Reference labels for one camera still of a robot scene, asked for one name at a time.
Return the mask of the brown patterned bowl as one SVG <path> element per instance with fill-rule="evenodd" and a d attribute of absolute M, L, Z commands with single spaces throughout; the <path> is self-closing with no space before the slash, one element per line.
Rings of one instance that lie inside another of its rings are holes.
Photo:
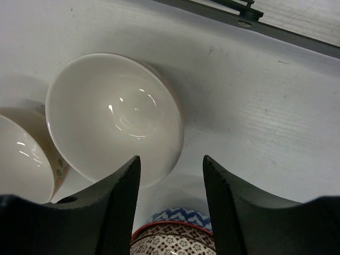
<path fill-rule="evenodd" d="M 160 223 L 143 229 L 131 242 L 130 254 L 215 255 L 213 235 L 193 225 Z"/>

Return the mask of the blue zigzag red bowl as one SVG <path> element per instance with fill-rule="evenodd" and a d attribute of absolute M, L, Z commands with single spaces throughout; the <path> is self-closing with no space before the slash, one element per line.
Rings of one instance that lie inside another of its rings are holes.
<path fill-rule="evenodd" d="M 132 234 L 131 240 L 136 240 L 145 228 L 158 223 L 193 225 L 202 231 L 211 235 L 213 234 L 213 228 L 211 226 L 211 219 L 209 216 L 194 209 L 177 207 L 168 208 L 150 216 L 146 220 L 145 224 Z"/>

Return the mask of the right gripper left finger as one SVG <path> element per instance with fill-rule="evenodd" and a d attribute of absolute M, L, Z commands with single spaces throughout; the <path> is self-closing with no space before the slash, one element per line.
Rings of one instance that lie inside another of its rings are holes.
<path fill-rule="evenodd" d="M 1 196 L 1 254 L 129 254 L 141 161 L 57 203 Z"/>

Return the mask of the beige bowl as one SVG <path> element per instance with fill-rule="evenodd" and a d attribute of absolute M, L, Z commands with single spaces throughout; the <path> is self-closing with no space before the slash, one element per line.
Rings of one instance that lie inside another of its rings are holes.
<path fill-rule="evenodd" d="M 43 204 L 51 201 L 69 171 L 43 114 L 1 108 L 1 194 Z"/>
<path fill-rule="evenodd" d="M 48 89 L 45 113 L 58 151 L 93 182 L 139 156 L 140 186 L 152 186 L 170 174 L 183 149 L 183 117 L 171 87 L 151 66 L 123 55 L 69 62 Z"/>

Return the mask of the beige bowl front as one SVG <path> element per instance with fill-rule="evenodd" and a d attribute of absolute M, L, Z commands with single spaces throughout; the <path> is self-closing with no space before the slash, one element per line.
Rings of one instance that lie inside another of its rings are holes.
<path fill-rule="evenodd" d="M 69 171 L 43 114 L 1 108 L 1 194 L 43 204 L 51 201 Z"/>

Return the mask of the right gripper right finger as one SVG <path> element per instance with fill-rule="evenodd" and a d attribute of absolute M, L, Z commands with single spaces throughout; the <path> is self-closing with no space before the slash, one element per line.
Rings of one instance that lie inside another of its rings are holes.
<path fill-rule="evenodd" d="M 204 156 L 218 254 L 339 254 L 339 197 L 305 203 L 266 192 Z"/>

